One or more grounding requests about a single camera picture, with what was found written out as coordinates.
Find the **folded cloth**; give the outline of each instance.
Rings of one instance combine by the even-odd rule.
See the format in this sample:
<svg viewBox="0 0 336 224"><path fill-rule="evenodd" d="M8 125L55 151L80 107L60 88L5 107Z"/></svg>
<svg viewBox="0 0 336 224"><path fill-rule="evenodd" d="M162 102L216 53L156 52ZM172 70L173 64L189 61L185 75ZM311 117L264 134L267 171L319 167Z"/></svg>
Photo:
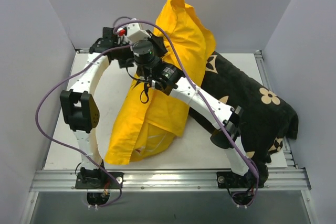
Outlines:
<svg viewBox="0 0 336 224"><path fill-rule="evenodd" d="M167 0L156 20L170 37L188 75L201 85L206 60L215 50L216 41L196 16L193 6L184 0ZM154 29L156 36L163 36ZM171 46L164 38L168 53L162 58L180 68ZM181 136L189 106L161 91L149 89L149 102L140 101L142 83L133 81L124 104L114 122L105 161L127 165L167 149Z"/></svg>
<svg viewBox="0 0 336 224"><path fill-rule="evenodd" d="M297 137L295 110L217 52L208 58L201 88L223 103L244 109L239 121L242 144L257 164L261 180L266 180L270 154L281 150L285 136ZM190 115L210 133L215 130L195 110L190 109Z"/></svg>

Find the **purple hose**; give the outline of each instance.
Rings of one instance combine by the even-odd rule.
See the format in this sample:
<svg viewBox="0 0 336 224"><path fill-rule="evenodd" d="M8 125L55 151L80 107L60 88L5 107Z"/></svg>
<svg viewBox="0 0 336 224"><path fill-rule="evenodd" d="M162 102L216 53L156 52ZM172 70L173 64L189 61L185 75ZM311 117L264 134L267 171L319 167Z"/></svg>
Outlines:
<svg viewBox="0 0 336 224"><path fill-rule="evenodd" d="M190 85L193 87L194 90L196 90L196 85L193 83L193 81L191 80L191 78L189 77L188 73L186 72L185 68L183 67L182 63L181 63L181 60L179 58L179 55L177 54L177 51L173 45L173 42L170 40L168 34L161 28L159 27L158 25L156 25L155 23L153 22L149 22L149 21L146 21L146 20L130 20L128 22L125 22L125 23L122 23L122 24L119 24L118 26L116 26L113 30L113 33L114 34L117 34L117 30L120 28L120 27L124 27L128 24L132 24L132 23L143 23L143 24L147 24L147 25L150 25L150 26L153 26L155 27L156 29L158 29L167 39L167 41L169 42L170 46L172 47L172 50L176 56L176 59L178 61L178 64L180 65L181 67L181 70L183 71L185 77L187 78L188 82L190 83ZM253 202L253 200L255 199L255 196L257 195L257 191L258 191L258 184L259 184L259 173L258 173L258 170L257 170L257 166L256 164L248 159L246 156L244 156L244 154L240 151L240 149L237 147L237 145L235 144L235 142L232 140L232 138L230 137L230 135L228 134L228 132L225 130L224 128L224 125L222 124L222 122L218 119L218 117L216 116L216 114L214 113L214 111L212 110L210 104L208 103L208 101L206 100L206 98L203 96L203 94L198 91L197 92L199 94L199 96L203 99L204 103L206 104L206 106L208 107L211 115L214 117L214 119L216 120L216 122L218 123L218 125L220 126L220 129L224 132L225 136L227 137L227 139L229 140L229 142L231 143L231 145L236 149L236 151L238 152L238 154L241 156L241 158L244 160L244 162L246 163L246 165L248 166L248 168L251 170L252 174L256 177L257 179L257 185L256 185L256 191L255 191L255 194L254 194L254 197L253 199L251 200L251 203Z"/></svg>
<svg viewBox="0 0 336 224"><path fill-rule="evenodd" d="M50 94L51 94L55 89L57 89L59 86L61 86L63 83L67 82L68 80L70 80L70 79L72 79L72 78L74 78L74 77L76 77L76 76L79 76L80 74L86 72L86 71L92 66L92 64L93 64L94 62L96 62L100 57L102 57L103 55L107 54L108 52L111 52L111 51L114 51L114 50L118 50L118 49L128 48L128 47L130 47L130 45L122 46L122 47L114 47L114 48L110 48L110 49L108 49L108 50L105 50L105 51L102 52L100 55L98 55L97 57L95 57L94 60L93 60L90 64L88 64L83 70L81 70L81 71L78 72L78 73L73 74L72 76L69 76L67 79L65 79L65 80L59 82L58 84L56 84L56 85L55 85L54 87L52 87L52 89L50 89L50 90L46 93L46 95L42 98L42 100L40 101L39 105L37 106L36 113L35 113L35 123L36 123L36 126L37 126L38 130L42 133L43 136L45 136L46 138L48 138L49 140L51 140L51 141L53 141L53 142L55 142L55 143L57 143L57 144L60 144L60 145L65 146L65 147L67 147L67 148L73 149L73 150L79 152L80 154L86 156L86 158L87 158L90 162L92 162L94 165L96 165L99 169L101 169L104 173L106 173L106 174L107 174L107 175L108 175L108 176L109 176L115 183L117 183L117 184L119 185L119 192L120 192L120 193L119 193L118 197L116 197L115 199L113 199L113 200L107 202L107 203L104 204L104 205L98 206L98 207L105 207L105 206L108 206L108 205L110 205L110 204L116 202L118 199L120 199L121 194L122 194L120 184L117 182L117 180L116 180L116 179L115 179L115 178L114 178L114 177L113 177L107 170L105 170L103 167L101 167L99 164L97 164L92 158L90 158L90 157L88 156L87 153L85 153L85 152L82 151L81 149L78 149L78 148L73 147L73 146L71 146L71 145L62 143L62 142L60 142L60 141L54 139L53 137L49 136L46 132L44 132L44 130L41 128L40 122L39 122L39 120L38 120L38 115L39 115L41 106L42 106L43 103L46 101L46 99L48 98L48 96L50 96Z"/></svg>

